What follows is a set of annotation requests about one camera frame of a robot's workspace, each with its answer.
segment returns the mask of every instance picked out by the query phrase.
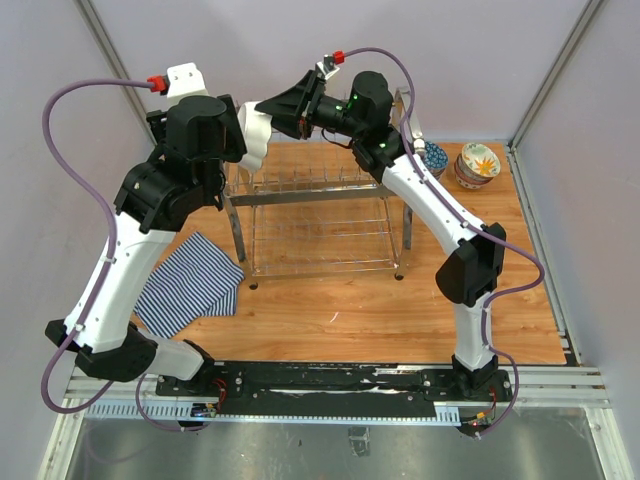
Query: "dish rack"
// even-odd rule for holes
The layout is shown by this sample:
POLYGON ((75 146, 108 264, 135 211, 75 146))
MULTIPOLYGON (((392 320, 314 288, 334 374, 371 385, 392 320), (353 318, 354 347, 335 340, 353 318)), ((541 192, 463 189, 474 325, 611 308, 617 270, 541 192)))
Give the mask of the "dish rack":
MULTIPOLYGON (((403 108, 400 90, 398 103, 394 118, 403 108)), ((327 135, 346 144, 339 135, 327 135)), ((250 288, 257 288, 261 278, 379 270, 393 270, 396 279, 404 278, 412 212, 404 206, 397 232, 389 202, 393 192, 362 171, 350 150, 319 132, 304 142, 274 132, 258 172, 235 164, 225 168, 224 207, 250 288), (242 216, 244 222, 239 207, 251 208, 249 216, 242 216)))

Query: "blue and white striped cloth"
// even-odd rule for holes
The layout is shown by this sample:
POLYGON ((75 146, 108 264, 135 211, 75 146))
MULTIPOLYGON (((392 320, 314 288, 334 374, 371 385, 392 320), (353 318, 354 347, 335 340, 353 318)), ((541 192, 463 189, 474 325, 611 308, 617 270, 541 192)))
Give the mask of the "blue and white striped cloth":
POLYGON ((133 311, 170 338, 198 317, 235 315, 242 280, 242 269, 196 232, 149 276, 133 311))

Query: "white wall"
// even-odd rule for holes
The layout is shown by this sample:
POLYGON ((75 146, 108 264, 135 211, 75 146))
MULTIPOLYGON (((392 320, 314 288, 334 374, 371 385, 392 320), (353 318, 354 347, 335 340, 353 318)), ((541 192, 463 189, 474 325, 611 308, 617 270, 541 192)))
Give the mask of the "white wall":
MULTIPOLYGON (((195 61, 210 93, 240 102, 296 83, 325 53, 378 46, 396 53, 418 90, 425 133, 439 139, 508 139, 568 36, 585 0, 94 0, 129 74, 147 78, 195 61)), ((379 70, 354 58, 334 77, 379 70)), ((160 99, 148 106, 161 108, 160 99)))
MULTIPOLYGON (((68 0, 2 2, 0 58, 0 476, 31 479, 55 419, 39 393, 54 351, 44 328, 71 310, 106 237, 99 208, 49 155, 40 116, 59 87, 110 74, 68 0)), ((53 133, 109 199, 150 147, 115 87, 64 99, 53 133)), ((65 360, 52 382, 58 401, 72 359, 65 360)))
POLYGON ((520 148, 584 359, 640 474, 640 3, 610 0, 520 148))

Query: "wooden tabletop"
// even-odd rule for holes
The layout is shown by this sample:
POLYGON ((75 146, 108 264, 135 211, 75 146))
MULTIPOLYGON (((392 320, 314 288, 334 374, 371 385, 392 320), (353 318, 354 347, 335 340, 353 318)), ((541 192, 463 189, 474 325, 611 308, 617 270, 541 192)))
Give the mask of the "wooden tabletop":
MULTIPOLYGON (((502 173, 489 185, 471 191, 456 183, 452 162, 462 144, 455 143, 441 145, 450 160, 441 182, 469 211, 487 224, 501 223, 510 242, 531 252, 504 150, 500 144, 487 145, 502 163, 502 173)), ((274 149, 278 144, 270 146, 270 155, 274 149)), ((353 162, 350 152, 342 155, 340 161, 353 162)), ((334 200, 309 206, 341 212, 353 209, 349 213, 357 218, 357 202, 334 200)), ((402 202, 392 198, 390 205, 397 225, 402 218, 402 202)), ((248 242, 246 226, 251 207, 238 210, 248 242)), ((414 218, 413 225, 411 262, 403 281, 396 281, 393 272, 386 271, 262 279, 255 291, 243 282, 235 316, 196 319, 175 338, 192 340, 220 360, 449 363, 456 335, 453 309, 434 278, 445 256, 418 218, 414 218)), ((203 233, 237 261, 227 215, 213 208, 203 208, 189 218, 163 259, 194 231, 203 233)), ((506 251, 499 289, 521 285, 535 277, 536 269, 528 260, 506 251)), ((520 363, 565 362, 543 286, 495 302, 493 339, 497 348, 511 353, 520 363)))

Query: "purple cable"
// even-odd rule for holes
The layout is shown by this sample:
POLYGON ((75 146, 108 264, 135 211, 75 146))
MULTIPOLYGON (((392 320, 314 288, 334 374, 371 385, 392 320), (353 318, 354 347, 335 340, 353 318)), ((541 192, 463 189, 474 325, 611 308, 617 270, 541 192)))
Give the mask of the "purple cable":
POLYGON ((171 427, 169 425, 164 425, 162 423, 156 422, 154 419, 152 419, 144 411, 144 409, 142 408, 142 402, 140 401, 140 389, 142 388, 142 382, 144 381, 144 377, 146 377, 146 374, 143 374, 140 377, 140 380, 138 381, 138 385, 136 386, 135 399, 136 399, 136 407, 138 407, 138 413, 140 413, 140 415, 142 415, 142 418, 144 418, 147 422, 149 422, 154 427, 159 428, 160 430, 164 430, 166 432, 176 432, 176 433, 177 432, 199 432, 200 430, 204 430, 209 426, 211 422, 205 423, 201 427, 171 427))
MULTIPOLYGON (((82 81, 67 85, 66 87, 61 88, 56 93, 54 93, 51 96, 51 98, 47 101, 47 104, 44 107, 44 111, 42 112, 42 133, 44 134, 44 140, 47 144, 47 147, 49 147, 49 151, 51 152, 51 155, 53 155, 53 158, 55 158, 56 162, 58 162, 58 165, 60 165, 62 169, 65 172, 67 172, 67 174, 71 178, 73 178, 82 188, 84 188, 87 192, 89 192, 89 194, 98 202, 98 204, 100 205, 100 208, 102 208, 102 211, 107 219, 107 224, 109 226, 109 239, 107 244, 106 256, 107 258, 113 258, 113 255, 116 250, 116 241, 117 241, 118 231, 116 227, 115 218, 113 216, 113 213, 111 212, 111 207, 109 206, 107 201, 102 197, 102 195, 100 195, 100 193, 95 188, 93 188, 89 184, 89 182, 87 182, 84 178, 82 178, 80 174, 78 174, 78 172, 76 172, 73 168, 71 168, 71 166, 64 160, 64 158, 62 158, 62 155, 58 151, 58 148, 55 146, 53 137, 51 136, 51 111, 53 110, 53 107, 56 104, 56 102, 69 92, 72 92, 79 88, 91 87, 96 85, 118 85, 123 87, 139 87, 139 88, 153 87, 153 83, 149 83, 149 82, 136 82, 132 80, 120 80, 115 78, 98 78, 94 80, 82 80, 82 81)), ((80 312, 80 316, 76 321, 76 325, 79 325, 80 327, 82 327, 82 325, 84 325, 84 323, 86 322, 87 316, 91 311, 91 307, 93 307, 93 304, 98 296, 98 293, 100 293, 100 289, 102 288, 102 285, 104 284, 104 281, 107 278, 107 274, 109 273, 110 268, 111 268, 111 263, 104 262, 98 274, 96 283, 94 284, 93 288, 91 289, 91 292, 89 293, 89 296, 87 297, 87 301, 85 302, 84 308, 80 312)), ((96 400, 98 400, 104 394, 104 392, 106 392, 109 389, 109 387, 113 383, 113 382, 107 382, 92 399, 88 400, 83 405, 79 405, 77 407, 72 407, 72 408, 65 408, 54 403, 54 401, 51 399, 51 396, 49 395, 49 378, 51 377, 51 372, 53 372, 53 369, 58 363, 58 361, 60 360, 60 357, 62 357, 62 354, 66 351, 67 347, 71 344, 71 342, 73 342, 73 339, 77 335, 78 335, 78 330, 76 330, 75 328, 67 335, 67 338, 65 338, 62 344, 58 347, 56 352, 53 354, 53 357, 51 357, 51 360, 47 364, 44 370, 44 373, 42 375, 42 380, 40 382, 40 394, 42 395, 42 399, 44 400, 45 405, 47 405, 47 407, 49 407, 51 410, 53 410, 56 413, 76 413, 81 410, 84 410, 85 408, 90 407, 96 402, 96 400)))
POLYGON ((516 403, 516 400, 518 398, 518 392, 520 391, 520 375, 518 373, 518 364, 516 363, 515 359, 509 355, 506 352, 502 352, 498 349, 496 349, 495 347, 493 347, 493 345, 491 345, 491 343, 489 342, 488 339, 488 335, 487 335, 487 312, 488 312, 488 308, 489 305, 491 305, 491 302, 493 302, 495 299, 502 297, 504 295, 508 295, 510 293, 517 293, 517 292, 522 292, 524 290, 529 290, 530 288, 534 288, 538 285, 540 285, 540 283, 542 283, 542 281, 544 280, 544 266, 542 265, 542 263, 540 263, 540 261, 533 255, 531 255, 529 252, 523 250, 522 248, 513 245, 509 242, 505 242, 504 240, 501 240, 487 232, 485 232, 484 230, 477 228, 471 224, 469 224, 465 218, 462 216, 462 214, 460 214, 454 207, 453 205, 451 205, 447 199, 440 193, 440 191, 435 188, 431 182, 426 181, 425 180, 425 175, 422 171, 422 168, 418 165, 418 163, 416 162, 416 160, 413 158, 413 154, 411 152, 411 148, 409 147, 409 141, 407 140, 407 136, 406 136, 406 132, 405 132, 405 128, 407 128, 407 121, 409 119, 409 117, 411 116, 411 114, 413 113, 413 106, 415 103, 415 88, 413 85, 413 80, 411 79, 411 75, 409 74, 409 71, 406 69, 406 67, 402 64, 402 62, 400 61, 400 59, 398 57, 396 57, 394 54, 392 54, 391 52, 388 52, 382 48, 377 48, 377 47, 363 47, 363 48, 357 48, 355 50, 351 50, 349 52, 345 52, 344 56, 346 57, 350 57, 352 55, 356 55, 358 53, 366 53, 366 52, 374 52, 374 53, 380 53, 382 55, 385 55, 387 57, 389 57, 391 60, 393 60, 396 65, 398 65, 398 67, 400 67, 400 70, 402 70, 402 73, 404 73, 406 79, 407 79, 407 83, 409 84, 409 97, 410 97, 410 102, 409 102, 409 106, 406 108, 405 114, 402 116, 402 118, 400 118, 400 122, 399 122, 399 130, 400 130, 400 136, 402 138, 402 144, 404 146, 404 150, 405 153, 407 154, 407 156, 409 157, 409 160, 411 161, 411 164, 413 165, 414 170, 416 171, 416 173, 418 174, 418 176, 420 177, 421 180, 423 180, 423 183, 429 188, 429 190, 431 190, 431 192, 438 198, 438 200, 447 208, 447 210, 449 210, 449 212, 451 212, 451 214, 456 217, 458 219, 458 221, 460 221, 461 224, 463 224, 466 228, 468 228, 469 230, 471 230, 472 232, 474 232, 477 235, 480 235, 504 248, 508 248, 509 250, 512 250, 514 252, 516 252, 519 255, 522 255, 523 257, 527 258, 528 260, 530 260, 537 268, 538 268, 538 278, 536 278, 533 282, 528 283, 526 285, 522 285, 519 287, 513 287, 513 288, 508 288, 506 290, 502 290, 500 292, 496 292, 492 295, 490 295, 489 297, 487 297, 487 299, 484 301, 483 305, 482 305, 482 315, 480 317, 480 329, 481 329, 481 334, 482 334, 482 342, 488 347, 488 349, 496 354, 499 355, 501 357, 506 358, 509 363, 511 363, 511 367, 513 368, 513 379, 514 379, 514 386, 513 386, 513 398, 511 399, 511 401, 509 402, 509 405, 507 406, 507 408, 505 409, 504 412, 502 412, 502 415, 500 415, 500 417, 498 417, 497 420, 495 420, 489 427, 487 427, 481 434, 479 434, 480 437, 483 437, 484 435, 487 435, 488 433, 491 433, 500 423, 502 423, 502 421, 504 420, 504 418, 511 412, 511 410, 513 410, 513 407, 516 403))

